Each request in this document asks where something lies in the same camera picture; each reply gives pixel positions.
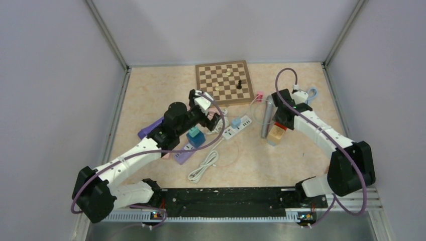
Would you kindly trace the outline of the red cube socket adapter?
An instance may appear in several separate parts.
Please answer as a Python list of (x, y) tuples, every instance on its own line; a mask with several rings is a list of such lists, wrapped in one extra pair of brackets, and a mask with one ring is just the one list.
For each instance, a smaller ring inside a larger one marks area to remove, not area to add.
[(285, 126), (283, 126), (283, 125), (281, 125), (281, 124), (279, 124), (277, 122), (275, 122), (274, 125), (277, 126), (277, 127), (279, 127), (279, 128), (281, 128), (281, 129), (283, 129), (284, 131), (287, 131), (287, 127), (285, 127)]

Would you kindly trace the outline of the teal charger plug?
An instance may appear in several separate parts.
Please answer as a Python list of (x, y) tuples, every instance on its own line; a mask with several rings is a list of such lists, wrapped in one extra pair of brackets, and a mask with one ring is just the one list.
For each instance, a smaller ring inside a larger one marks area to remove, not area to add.
[(200, 133), (200, 130), (198, 127), (193, 127), (190, 128), (188, 133), (187, 133), (187, 137), (188, 138), (195, 138), (198, 134)]

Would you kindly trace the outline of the wooden cube socket adapter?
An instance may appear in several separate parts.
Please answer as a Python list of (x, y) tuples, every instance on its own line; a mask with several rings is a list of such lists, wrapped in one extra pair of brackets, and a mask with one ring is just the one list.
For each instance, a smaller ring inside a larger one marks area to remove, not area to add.
[(284, 131), (283, 129), (281, 129), (277, 126), (272, 126), (269, 130), (268, 135), (267, 135), (267, 139), (280, 143), (285, 132), (286, 131)]

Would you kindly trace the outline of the blue cube socket adapter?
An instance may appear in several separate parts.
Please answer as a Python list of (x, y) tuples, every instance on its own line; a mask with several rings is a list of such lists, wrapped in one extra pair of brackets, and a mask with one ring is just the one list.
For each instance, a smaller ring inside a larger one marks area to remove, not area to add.
[(189, 133), (186, 134), (188, 142), (194, 147), (199, 148), (205, 142), (204, 133), (200, 132), (192, 137)]

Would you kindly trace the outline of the light blue charger plug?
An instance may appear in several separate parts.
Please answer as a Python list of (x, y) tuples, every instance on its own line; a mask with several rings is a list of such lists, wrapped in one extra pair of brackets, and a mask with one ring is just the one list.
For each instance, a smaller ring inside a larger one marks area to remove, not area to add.
[(238, 129), (240, 125), (241, 125), (241, 119), (240, 118), (235, 118), (231, 122), (231, 128), (233, 128), (233, 129)]

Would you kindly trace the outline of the orange pink charger plug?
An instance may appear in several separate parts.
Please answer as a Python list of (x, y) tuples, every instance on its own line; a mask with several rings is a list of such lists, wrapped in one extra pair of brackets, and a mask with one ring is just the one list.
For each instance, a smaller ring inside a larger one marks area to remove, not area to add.
[(215, 116), (215, 114), (217, 114), (218, 112), (217, 112), (217, 110), (209, 110), (208, 111), (208, 115), (207, 115), (207, 118), (209, 119), (209, 120), (212, 120), (213, 119), (213, 117)]

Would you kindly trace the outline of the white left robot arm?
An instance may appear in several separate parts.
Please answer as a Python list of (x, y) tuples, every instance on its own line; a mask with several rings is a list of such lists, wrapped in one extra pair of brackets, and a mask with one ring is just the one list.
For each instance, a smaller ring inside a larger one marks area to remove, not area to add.
[(164, 113), (162, 122), (138, 144), (107, 164), (82, 168), (72, 193), (70, 211), (83, 213), (92, 222), (104, 220), (112, 211), (137, 203), (156, 207), (161, 201), (154, 181), (122, 183), (147, 164), (174, 153), (180, 137), (197, 125), (214, 130), (224, 121), (222, 110), (210, 99), (199, 97), (190, 105), (174, 102)]

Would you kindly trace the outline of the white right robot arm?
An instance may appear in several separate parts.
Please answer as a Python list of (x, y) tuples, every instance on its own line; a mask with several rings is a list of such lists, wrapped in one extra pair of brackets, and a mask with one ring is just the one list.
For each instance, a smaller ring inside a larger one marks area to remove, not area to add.
[(300, 190), (295, 192), (294, 199), (299, 206), (308, 207), (316, 196), (334, 193), (343, 197), (362, 189), (360, 178), (349, 158), (359, 168), (366, 186), (376, 182), (372, 150), (367, 142), (355, 142), (335, 131), (288, 89), (271, 96), (277, 108), (273, 120), (303, 133), (330, 158), (326, 174), (297, 183)]

